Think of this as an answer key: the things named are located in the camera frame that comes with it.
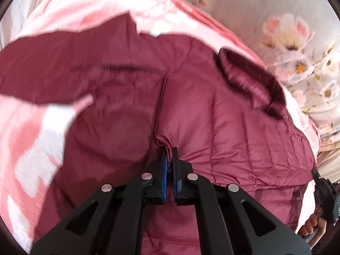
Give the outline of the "person's right hand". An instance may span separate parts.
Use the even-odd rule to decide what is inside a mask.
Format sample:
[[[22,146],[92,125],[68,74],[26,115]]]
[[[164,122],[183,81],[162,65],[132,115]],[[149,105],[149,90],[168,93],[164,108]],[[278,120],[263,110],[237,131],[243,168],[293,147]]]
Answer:
[[[310,248],[313,248],[326,232],[327,220],[320,217],[322,211],[321,208],[316,208],[314,213],[310,215],[305,224],[297,232],[299,236],[308,236],[317,229],[317,233],[308,242]]]

